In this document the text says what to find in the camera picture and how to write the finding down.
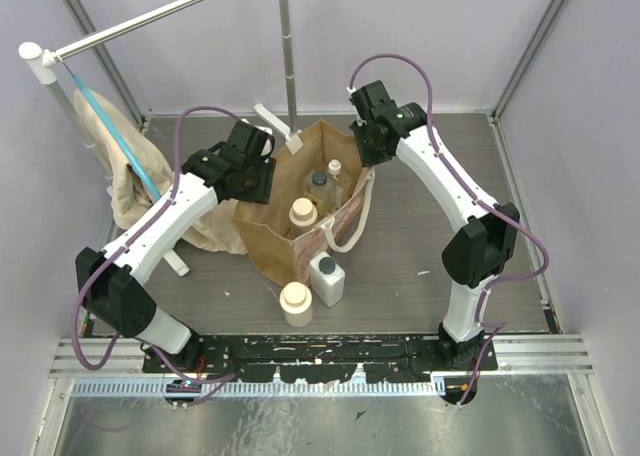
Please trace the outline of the aluminium front rail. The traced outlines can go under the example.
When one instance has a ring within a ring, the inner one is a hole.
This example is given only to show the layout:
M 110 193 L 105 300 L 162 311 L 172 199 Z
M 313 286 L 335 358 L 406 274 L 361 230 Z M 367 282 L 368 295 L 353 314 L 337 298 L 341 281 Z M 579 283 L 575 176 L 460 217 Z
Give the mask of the aluminium front rail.
M 285 366 L 341 365 L 350 374 L 377 368 L 409 374 L 465 375 L 484 371 L 512 374 L 590 374 L 593 366 L 581 337 L 566 334 L 498 335 L 467 363 L 446 363 L 429 335 L 208 336 L 195 365 L 206 374 L 261 370 L 274 375 Z

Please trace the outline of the white square bottle dark cap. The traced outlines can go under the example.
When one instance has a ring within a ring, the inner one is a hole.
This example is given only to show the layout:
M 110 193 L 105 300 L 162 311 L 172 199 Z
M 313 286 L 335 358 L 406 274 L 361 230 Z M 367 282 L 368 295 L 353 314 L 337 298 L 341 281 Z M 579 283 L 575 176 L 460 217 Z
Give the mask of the white square bottle dark cap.
M 310 261 L 313 292 L 331 308 L 341 301 L 344 294 L 346 273 L 337 261 L 327 253 L 321 253 Z

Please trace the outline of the brown canvas tote bag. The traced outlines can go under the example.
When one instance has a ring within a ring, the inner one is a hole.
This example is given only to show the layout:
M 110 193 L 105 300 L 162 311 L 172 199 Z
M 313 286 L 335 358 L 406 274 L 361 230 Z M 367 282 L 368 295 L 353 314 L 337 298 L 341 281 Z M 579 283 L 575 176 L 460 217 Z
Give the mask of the brown canvas tote bag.
M 310 261 L 346 253 L 366 227 L 375 170 L 362 165 L 355 138 L 325 121 L 303 130 L 301 148 L 275 155 L 269 203 L 240 202 L 233 223 L 256 269 L 276 284 L 307 284 Z

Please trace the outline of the white metal clothes rack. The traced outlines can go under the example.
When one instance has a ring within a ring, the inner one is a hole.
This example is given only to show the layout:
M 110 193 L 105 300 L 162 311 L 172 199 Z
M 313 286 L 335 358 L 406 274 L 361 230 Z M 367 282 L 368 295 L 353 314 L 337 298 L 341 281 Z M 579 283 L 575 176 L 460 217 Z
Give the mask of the white metal clothes rack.
M 86 143 L 85 147 L 94 152 L 94 155 L 103 166 L 106 177 L 110 181 L 108 193 L 111 196 L 114 221 L 120 228 L 129 228 L 131 226 L 129 223 L 138 221 L 143 213 L 151 207 L 146 203 L 155 201 L 152 200 L 150 192 L 134 173 L 127 158 L 85 100 L 80 90 L 76 89 L 74 93 L 75 99 L 71 104 L 70 100 L 64 95 L 64 91 L 62 91 L 52 68 L 56 64 L 63 64 L 66 59 L 75 54 L 80 54 L 89 49 L 97 49 L 98 46 L 104 45 L 108 40 L 133 32 L 140 27 L 168 17 L 202 1 L 204 0 L 178 0 L 168 3 L 157 10 L 145 13 L 120 25 L 101 32 L 94 32 L 78 41 L 77 44 L 73 43 L 54 52 L 43 50 L 33 42 L 24 42 L 19 46 L 20 57 L 27 62 L 40 83 L 51 89 L 52 94 L 60 102 L 63 109 L 69 113 L 68 117 L 74 121 L 74 124 L 82 133 L 84 143 Z M 288 4 L 288 0 L 279 0 L 288 111 L 290 121 L 295 126 L 297 124 L 297 108 Z M 161 155 L 159 149 L 136 130 L 133 123 L 128 121 L 111 102 L 98 93 L 91 92 L 115 123 L 158 190 L 168 188 L 168 184 L 174 174 L 169 169 L 169 163 Z M 286 146 L 300 143 L 299 146 L 301 147 L 302 143 L 293 126 L 283 126 L 284 123 L 261 104 L 256 104 L 254 110 L 260 118 L 284 135 Z M 213 212 L 206 213 L 195 222 L 194 228 L 186 231 L 183 239 L 198 249 L 210 252 L 222 251 L 234 255 L 247 254 L 239 233 L 231 223 L 232 210 L 235 210 L 237 205 L 237 202 L 234 201 L 223 202 L 221 203 L 222 206 L 217 207 L 218 209 L 213 209 Z

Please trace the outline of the beige bottle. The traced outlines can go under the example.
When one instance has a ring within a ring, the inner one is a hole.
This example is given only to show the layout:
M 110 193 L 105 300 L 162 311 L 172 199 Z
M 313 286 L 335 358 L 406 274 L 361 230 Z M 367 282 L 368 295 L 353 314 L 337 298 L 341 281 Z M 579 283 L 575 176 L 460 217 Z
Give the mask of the beige bottle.
M 288 283 L 280 292 L 279 303 L 285 321 L 290 326 L 301 328 L 311 322 L 313 317 L 312 293 L 306 285 L 299 282 Z
M 317 218 L 317 209 L 310 199 L 306 197 L 296 199 L 289 210 L 289 238 L 296 239 L 309 232 L 315 226 Z

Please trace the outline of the clear bottle dark cap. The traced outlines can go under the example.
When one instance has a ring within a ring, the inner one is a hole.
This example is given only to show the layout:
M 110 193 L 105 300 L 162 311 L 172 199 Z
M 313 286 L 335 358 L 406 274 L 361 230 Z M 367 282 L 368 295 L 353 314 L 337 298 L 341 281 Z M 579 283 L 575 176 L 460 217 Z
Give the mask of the clear bottle dark cap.
M 331 214 L 340 205 L 336 182 L 324 171 L 308 174 L 305 195 L 315 204 L 320 215 Z

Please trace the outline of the clear bottle white cap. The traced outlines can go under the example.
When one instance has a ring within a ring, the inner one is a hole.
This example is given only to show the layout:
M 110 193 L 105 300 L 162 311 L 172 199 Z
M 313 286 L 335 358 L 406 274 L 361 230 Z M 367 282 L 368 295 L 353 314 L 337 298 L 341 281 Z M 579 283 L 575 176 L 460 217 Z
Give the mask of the clear bottle white cap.
M 327 172 L 340 186 L 350 186 L 351 177 L 338 159 L 332 159 L 329 161 L 327 165 Z

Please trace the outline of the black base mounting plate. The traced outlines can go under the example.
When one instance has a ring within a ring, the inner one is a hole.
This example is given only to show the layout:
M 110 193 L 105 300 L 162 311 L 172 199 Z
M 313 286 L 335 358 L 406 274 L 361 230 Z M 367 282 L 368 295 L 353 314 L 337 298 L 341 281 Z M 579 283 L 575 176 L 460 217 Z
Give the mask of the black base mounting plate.
M 190 343 L 179 356 L 160 358 L 148 345 L 143 371 L 199 373 L 208 380 L 228 374 L 248 383 L 298 381 L 347 382 L 358 370 L 367 383 L 427 382 L 434 372 L 473 370 L 481 346 L 471 356 L 452 359 L 441 353 L 435 335 L 208 335 Z

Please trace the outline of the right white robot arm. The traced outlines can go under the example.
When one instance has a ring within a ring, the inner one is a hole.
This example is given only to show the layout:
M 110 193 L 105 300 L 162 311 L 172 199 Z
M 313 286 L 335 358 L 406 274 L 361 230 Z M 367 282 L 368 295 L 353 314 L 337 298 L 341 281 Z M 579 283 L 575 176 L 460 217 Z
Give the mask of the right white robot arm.
M 452 286 L 437 351 L 444 366 L 462 369 L 482 347 L 486 299 L 513 256 L 519 211 L 512 203 L 499 204 L 475 183 L 419 104 L 397 105 L 381 81 L 352 90 L 350 102 L 357 112 L 350 128 L 362 164 L 372 167 L 398 158 L 452 227 L 454 235 L 441 253 Z

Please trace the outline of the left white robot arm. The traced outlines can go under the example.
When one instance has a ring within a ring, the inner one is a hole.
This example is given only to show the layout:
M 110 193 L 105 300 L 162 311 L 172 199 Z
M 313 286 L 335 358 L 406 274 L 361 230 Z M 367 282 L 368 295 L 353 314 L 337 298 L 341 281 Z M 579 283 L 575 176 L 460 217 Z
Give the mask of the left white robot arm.
M 220 203 L 268 203 L 274 148 L 272 134 L 238 121 L 227 140 L 192 154 L 169 191 L 128 231 L 77 256 L 81 306 L 117 334 L 162 350 L 176 371 L 194 369 L 200 360 L 194 330 L 160 309 L 145 285 L 164 255 Z

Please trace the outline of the beige bottle front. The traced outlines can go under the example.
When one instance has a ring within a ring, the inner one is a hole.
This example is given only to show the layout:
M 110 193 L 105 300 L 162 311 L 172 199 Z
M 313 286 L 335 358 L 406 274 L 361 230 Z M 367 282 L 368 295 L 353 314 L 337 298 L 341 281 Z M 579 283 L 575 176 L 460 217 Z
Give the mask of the beige bottle front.
M 301 328 L 311 322 L 313 317 L 312 293 L 306 285 L 299 282 L 288 283 L 280 292 L 279 303 L 285 321 L 290 326 Z

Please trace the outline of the teal hanger rod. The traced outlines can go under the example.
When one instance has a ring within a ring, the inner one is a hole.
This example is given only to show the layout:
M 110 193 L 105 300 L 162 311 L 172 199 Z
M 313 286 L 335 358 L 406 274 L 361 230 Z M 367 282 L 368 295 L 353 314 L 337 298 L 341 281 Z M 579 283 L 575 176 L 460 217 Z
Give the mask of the teal hanger rod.
M 100 105 L 97 99 L 93 96 L 92 92 L 89 88 L 84 84 L 79 76 L 70 73 L 76 87 L 80 90 L 81 94 L 84 96 L 85 100 L 94 110 L 95 114 L 105 126 L 107 131 L 110 133 L 112 139 L 116 142 L 120 150 L 123 152 L 128 162 L 130 163 L 134 173 L 139 177 L 144 187 L 150 192 L 151 198 L 153 201 L 157 201 L 161 198 L 161 193 L 156 187 L 155 183 L 152 181 L 152 178 L 144 169 L 142 163 L 138 160 L 133 150 L 130 148 L 128 143 L 125 141 L 119 130 L 117 129 L 115 123 L 111 120 L 111 118 L 107 115 L 104 108 Z

